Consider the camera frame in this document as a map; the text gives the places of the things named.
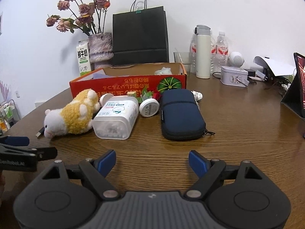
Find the plush toy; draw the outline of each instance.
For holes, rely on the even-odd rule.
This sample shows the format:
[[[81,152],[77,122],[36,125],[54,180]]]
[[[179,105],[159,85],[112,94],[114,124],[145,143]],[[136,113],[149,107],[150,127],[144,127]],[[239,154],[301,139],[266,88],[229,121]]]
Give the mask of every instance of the plush toy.
[[[100,109],[97,94],[92,89],[80,92],[62,109],[45,111],[45,137],[81,134],[92,128],[92,116]]]

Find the white speaker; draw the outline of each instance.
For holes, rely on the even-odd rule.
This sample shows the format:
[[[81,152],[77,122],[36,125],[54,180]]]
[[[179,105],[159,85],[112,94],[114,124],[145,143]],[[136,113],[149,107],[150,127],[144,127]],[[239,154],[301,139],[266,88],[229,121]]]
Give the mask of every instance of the white speaker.
[[[229,65],[232,67],[241,67],[245,62],[240,52],[232,52],[229,55]]]

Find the blue pouch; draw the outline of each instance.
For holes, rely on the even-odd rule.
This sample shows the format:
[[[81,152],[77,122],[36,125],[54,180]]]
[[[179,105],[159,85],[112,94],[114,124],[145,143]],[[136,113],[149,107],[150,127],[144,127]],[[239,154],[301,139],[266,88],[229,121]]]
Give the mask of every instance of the blue pouch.
[[[195,140],[209,132],[197,107],[194,95],[187,89],[163,92],[160,102],[162,134],[169,140]]]

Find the white wall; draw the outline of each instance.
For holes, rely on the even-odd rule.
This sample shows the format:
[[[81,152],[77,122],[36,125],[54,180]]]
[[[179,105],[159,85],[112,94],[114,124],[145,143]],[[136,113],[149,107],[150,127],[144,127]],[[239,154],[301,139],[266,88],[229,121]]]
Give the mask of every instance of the white wall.
[[[69,17],[57,10],[58,0],[1,0],[3,34],[0,36],[0,80],[18,90],[13,97],[24,116],[69,87],[79,75],[75,47],[86,35],[47,28],[47,14]],[[112,14],[129,11],[133,0],[110,0],[106,32]],[[293,62],[293,52],[305,54],[304,0],[148,0],[148,7],[164,6],[171,61],[176,47],[188,51],[196,24],[214,34],[225,31],[229,51],[239,51],[246,62],[257,55]],[[76,4],[71,8],[77,12]]]

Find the white plastic box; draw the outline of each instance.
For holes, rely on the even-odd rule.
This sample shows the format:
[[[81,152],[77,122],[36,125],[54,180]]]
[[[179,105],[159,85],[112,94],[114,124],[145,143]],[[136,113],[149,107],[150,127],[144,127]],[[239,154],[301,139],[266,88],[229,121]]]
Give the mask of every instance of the white plastic box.
[[[225,85],[246,87],[245,84],[239,80],[247,81],[248,72],[242,68],[231,66],[222,66],[222,73],[220,81]]]
[[[101,139],[127,139],[139,115],[139,103],[133,96],[110,98],[93,119],[95,134]]]

